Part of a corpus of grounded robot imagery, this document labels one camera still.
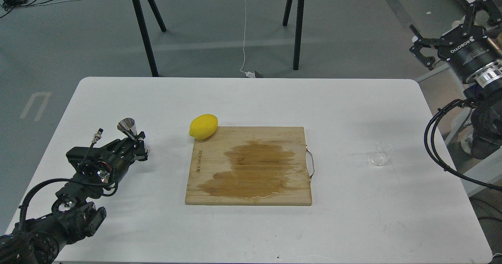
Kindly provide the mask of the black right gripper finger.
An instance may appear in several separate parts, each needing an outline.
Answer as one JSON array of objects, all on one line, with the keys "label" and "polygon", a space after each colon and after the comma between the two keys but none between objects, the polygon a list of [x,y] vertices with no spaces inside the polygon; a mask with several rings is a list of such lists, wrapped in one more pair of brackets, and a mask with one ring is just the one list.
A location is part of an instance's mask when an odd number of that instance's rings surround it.
[{"label": "black right gripper finger", "polygon": [[449,47],[451,46],[451,41],[441,39],[441,38],[424,38],[418,29],[413,25],[409,25],[410,30],[413,32],[415,40],[413,40],[413,45],[409,48],[409,52],[412,53],[421,64],[431,71],[435,67],[436,58],[434,56],[425,56],[421,53],[422,48],[434,48],[439,49],[439,47]]},{"label": "black right gripper finger", "polygon": [[488,15],[487,25],[489,27],[498,27],[501,25],[502,14],[493,0],[466,0],[466,16],[463,21],[463,31],[471,30],[479,11],[484,11]]}]

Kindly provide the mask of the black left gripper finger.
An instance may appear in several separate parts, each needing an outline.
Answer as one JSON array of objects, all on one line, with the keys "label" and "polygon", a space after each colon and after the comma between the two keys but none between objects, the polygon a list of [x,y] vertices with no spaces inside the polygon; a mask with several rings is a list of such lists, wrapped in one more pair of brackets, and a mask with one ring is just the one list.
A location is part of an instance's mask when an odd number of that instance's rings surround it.
[{"label": "black left gripper finger", "polygon": [[148,159],[149,148],[145,145],[145,137],[145,132],[141,131],[139,134],[126,139],[125,160],[134,162]]}]

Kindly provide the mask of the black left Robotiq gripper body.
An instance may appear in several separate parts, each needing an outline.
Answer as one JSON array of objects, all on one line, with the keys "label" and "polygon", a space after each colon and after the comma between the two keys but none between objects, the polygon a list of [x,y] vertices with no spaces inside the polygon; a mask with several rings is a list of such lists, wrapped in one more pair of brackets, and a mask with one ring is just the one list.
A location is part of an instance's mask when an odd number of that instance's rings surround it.
[{"label": "black left Robotiq gripper body", "polygon": [[102,147],[73,147],[66,158],[79,176],[91,183],[120,182],[133,163],[136,141],[114,140]]}]

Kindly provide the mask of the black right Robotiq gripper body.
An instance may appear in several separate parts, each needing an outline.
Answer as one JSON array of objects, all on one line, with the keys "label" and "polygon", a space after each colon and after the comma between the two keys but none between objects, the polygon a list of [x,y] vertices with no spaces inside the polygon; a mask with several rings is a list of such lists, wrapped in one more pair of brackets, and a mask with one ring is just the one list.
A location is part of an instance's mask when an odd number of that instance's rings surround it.
[{"label": "black right Robotiq gripper body", "polygon": [[438,57],[449,64],[463,84],[476,82],[475,74],[487,65],[501,60],[501,49],[487,35],[486,28],[473,25],[463,35],[461,25],[441,35],[449,46],[438,48]]}]

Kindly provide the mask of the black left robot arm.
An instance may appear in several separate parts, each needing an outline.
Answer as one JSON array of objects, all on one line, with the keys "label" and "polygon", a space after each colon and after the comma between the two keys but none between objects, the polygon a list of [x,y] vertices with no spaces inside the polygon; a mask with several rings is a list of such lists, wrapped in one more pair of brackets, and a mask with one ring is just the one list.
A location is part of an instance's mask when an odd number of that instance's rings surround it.
[{"label": "black left robot arm", "polygon": [[[14,230],[1,237],[2,264],[51,264],[65,246],[95,235],[107,216],[95,199],[113,196],[129,166],[148,157],[144,132],[124,130],[125,138],[95,147],[102,132],[98,130],[89,147],[73,147],[66,153],[76,171],[72,178],[40,182],[25,195]],[[51,212],[27,219],[35,194],[56,182],[65,185],[55,194]]]}]

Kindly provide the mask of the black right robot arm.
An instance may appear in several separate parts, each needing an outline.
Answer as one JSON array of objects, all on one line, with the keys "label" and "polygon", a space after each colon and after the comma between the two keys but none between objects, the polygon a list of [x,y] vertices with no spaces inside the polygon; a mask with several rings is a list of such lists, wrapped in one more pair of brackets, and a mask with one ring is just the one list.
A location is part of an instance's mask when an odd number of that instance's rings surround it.
[{"label": "black right robot arm", "polygon": [[477,160],[484,160],[501,148],[501,49],[489,37],[487,29],[475,24],[477,12],[488,14],[490,27],[501,27],[501,12],[493,0],[467,0],[466,15],[461,24],[453,27],[438,38],[425,38],[411,25],[414,33],[409,48],[427,69],[435,66],[436,57],[425,56],[422,48],[434,48],[437,58],[446,62],[463,85],[464,99],[455,99],[438,109],[428,122],[424,132],[424,145],[429,157],[446,172],[475,185],[501,191],[501,186],[470,178],[450,167],[435,147],[435,132],[443,117],[454,108],[469,108],[459,128],[466,123],[472,126],[472,133],[466,136],[463,149]]}]

